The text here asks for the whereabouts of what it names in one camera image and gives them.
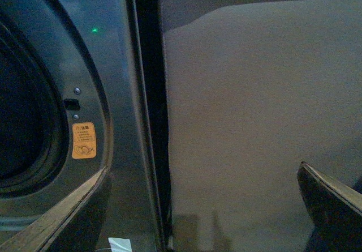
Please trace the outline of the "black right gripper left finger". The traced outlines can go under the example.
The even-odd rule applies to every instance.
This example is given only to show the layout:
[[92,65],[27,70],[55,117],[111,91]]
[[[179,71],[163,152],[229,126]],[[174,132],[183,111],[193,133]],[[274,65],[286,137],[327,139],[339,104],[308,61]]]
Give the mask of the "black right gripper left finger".
[[104,167],[35,222],[1,245],[1,251],[95,251],[109,201]]

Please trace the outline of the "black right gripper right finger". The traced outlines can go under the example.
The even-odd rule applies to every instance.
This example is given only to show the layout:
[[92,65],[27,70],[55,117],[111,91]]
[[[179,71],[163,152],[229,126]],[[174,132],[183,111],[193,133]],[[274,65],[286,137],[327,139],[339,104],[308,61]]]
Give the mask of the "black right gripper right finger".
[[301,197],[329,251],[361,251],[361,193],[306,162],[298,170]]

